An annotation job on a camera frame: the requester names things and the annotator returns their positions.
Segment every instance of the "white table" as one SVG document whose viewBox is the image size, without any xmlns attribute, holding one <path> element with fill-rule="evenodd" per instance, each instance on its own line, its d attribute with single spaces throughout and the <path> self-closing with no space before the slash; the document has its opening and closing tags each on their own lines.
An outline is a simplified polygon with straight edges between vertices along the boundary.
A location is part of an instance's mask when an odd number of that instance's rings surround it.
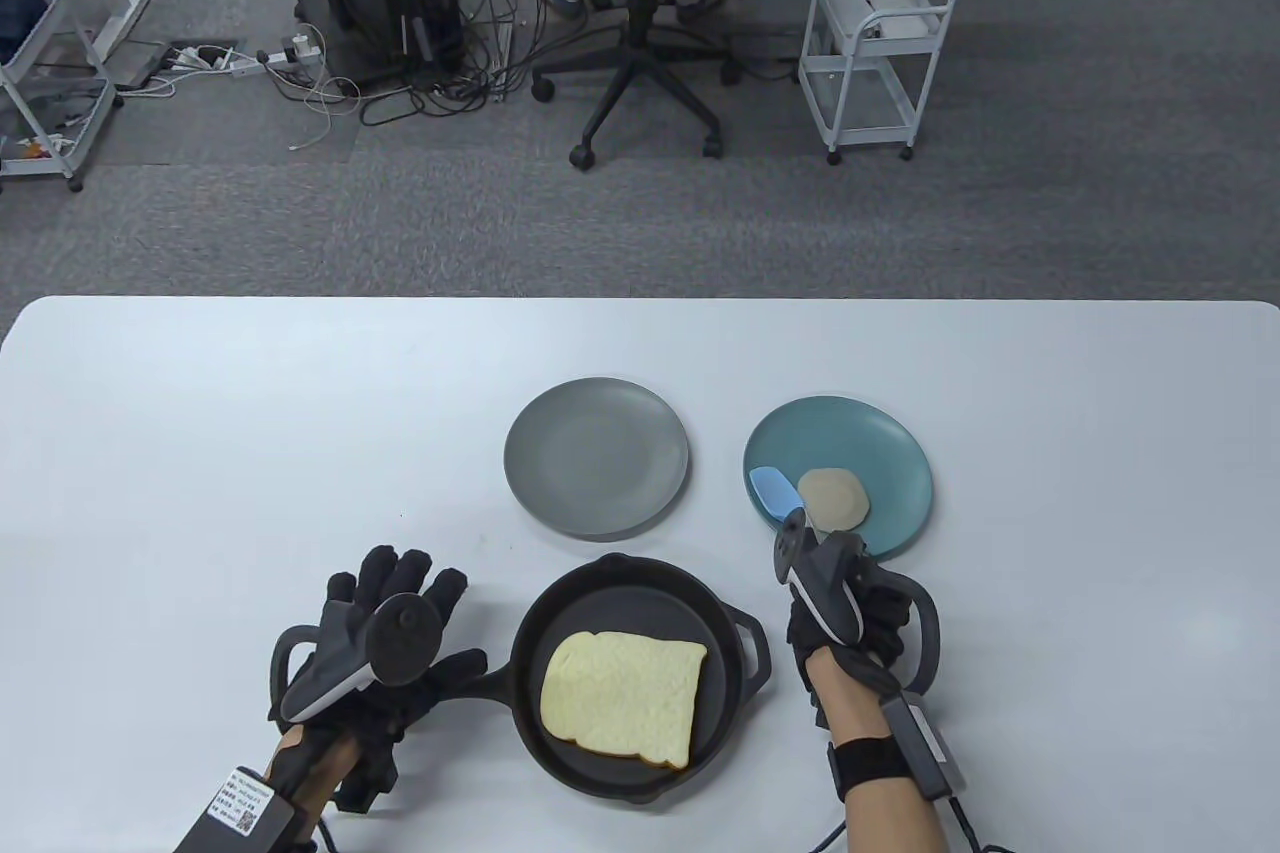
<svg viewBox="0 0 1280 853">
<path fill-rule="evenodd" d="M 77 297 L 0 347 L 0 845 L 168 853 L 266 761 L 275 634 L 375 543 L 466 570 L 447 644 L 503 662 L 534 597 L 603 552 L 540 529 L 502 474 L 518 410 L 584 374 L 684 418 L 691 484 L 623 548 L 764 621 L 763 702 L 663 815 L 563 789 L 500 707 L 444 704 L 374 815 L 337 817 L 343 853 L 803 853 L 837 822 L 740 479 L 753 425 L 819 391 L 882 406 L 932 460 L 929 530 L 893 566 L 943 616 L 931 701 L 979 834 L 1275 849 L 1271 306 Z"/>
</svg>

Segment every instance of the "blue plate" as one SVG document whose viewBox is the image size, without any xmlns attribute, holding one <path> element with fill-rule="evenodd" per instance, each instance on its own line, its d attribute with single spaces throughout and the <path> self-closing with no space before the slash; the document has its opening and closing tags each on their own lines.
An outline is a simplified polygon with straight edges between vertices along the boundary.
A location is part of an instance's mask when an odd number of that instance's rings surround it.
<svg viewBox="0 0 1280 853">
<path fill-rule="evenodd" d="M 749 474 L 756 466 L 776 466 L 794 485 L 822 466 L 856 473 L 872 501 L 872 511 L 856 532 L 876 557 L 910 546 L 933 505 L 933 474 L 915 437 L 887 412 L 846 396 L 792 400 L 760 420 L 746 441 L 746 494 L 777 529 L 751 489 Z"/>
</svg>

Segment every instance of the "battery pack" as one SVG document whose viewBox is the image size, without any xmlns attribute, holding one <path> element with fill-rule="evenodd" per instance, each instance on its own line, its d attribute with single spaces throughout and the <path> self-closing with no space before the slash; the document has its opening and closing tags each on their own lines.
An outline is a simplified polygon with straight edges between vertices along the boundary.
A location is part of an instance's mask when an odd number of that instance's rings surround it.
<svg viewBox="0 0 1280 853">
<path fill-rule="evenodd" d="M 924 699 L 915 693 L 897 693 L 881 702 L 890 733 L 911 767 L 911 779 L 928 802 L 960 793 L 964 775 L 942 734 L 929 720 Z"/>
<path fill-rule="evenodd" d="M 284 853 L 306 817 L 261 776 L 232 771 L 174 853 Z"/>
</svg>

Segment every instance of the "black glove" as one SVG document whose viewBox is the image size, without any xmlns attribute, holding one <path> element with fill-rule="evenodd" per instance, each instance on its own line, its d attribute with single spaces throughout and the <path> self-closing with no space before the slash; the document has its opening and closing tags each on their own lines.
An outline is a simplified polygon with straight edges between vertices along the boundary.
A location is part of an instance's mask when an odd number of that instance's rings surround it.
<svg viewBox="0 0 1280 853">
<path fill-rule="evenodd" d="M 329 578 L 328 598 L 355 606 L 351 629 L 372 615 L 374 610 L 397 593 L 416 593 L 422 589 L 431 557 L 421 549 L 408 549 L 397 556 L 389 546 L 379 546 L 369 552 L 360 565 L 360 578 L 348 573 L 335 573 Z M 422 592 L 448 625 L 453 607 L 467 588 L 467 578 L 458 570 L 444 570 Z M 307 669 L 310 658 L 298 670 Z M 371 683 L 361 690 L 352 690 L 330 706 L 307 719 L 301 748 L 283 751 L 273 762 L 273 785 L 284 795 L 306 779 L 307 771 L 343 734 L 356 738 L 360 760 L 339 785 L 334 802 L 344 812 L 369 812 L 379 793 L 390 792 L 397 771 L 392 760 L 392 747 L 404 738 L 404 730 L 421 720 L 448 693 L 480 676 L 488 669 L 483 649 L 463 649 L 434 663 L 420 679 L 404 686 L 384 686 Z M 273 703 L 278 712 L 279 703 Z"/>
<path fill-rule="evenodd" d="M 902 638 L 899 630 L 911 619 L 911 601 L 905 593 L 883 587 L 859 590 L 855 584 L 850 584 L 850 589 L 863 615 L 863 635 L 852 647 L 846 647 L 827 635 L 792 588 L 787 643 L 795 652 L 800 679 L 812 694 L 813 684 L 809 681 L 805 662 L 819 649 L 831 647 L 836 662 L 846 674 L 881 697 L 892 695 L 901 690 L 902 684 L 888 667 L 902 656 Z M 826 725 L 820 713 L 819 725 Z"/>
</svg>

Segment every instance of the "skillet handle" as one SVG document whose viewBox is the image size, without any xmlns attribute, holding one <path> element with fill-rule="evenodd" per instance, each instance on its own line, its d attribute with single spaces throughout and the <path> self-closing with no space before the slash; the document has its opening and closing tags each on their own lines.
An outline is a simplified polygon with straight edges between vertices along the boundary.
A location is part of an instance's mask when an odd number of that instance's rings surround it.
<svg viewBox="0 0 1280 853">
<path fill-rule="evenodd" d="M 745 703 L 760 692 L 760 686 L 773 674 L 773 661 L 769 658 L 769 642 L 764 638 L 764 626 L 760 625 L 758 619 L 728 603 L 721 605 L 733 622 L 751 634 L 751 646 L 755 647 L 755 672 L 742 680 L 742 702 Z"/>
<path fill-rule="evenodd" d="M 492 699 L 509 710 L 512 701 L 511 663 L 499 666 L 498 670 L 486 672 L 484 676 L 477 676 L 470 683 L 463 683 L 457 689 L 440 697 L 442 703 L 445 699 Z"/>
</svg>

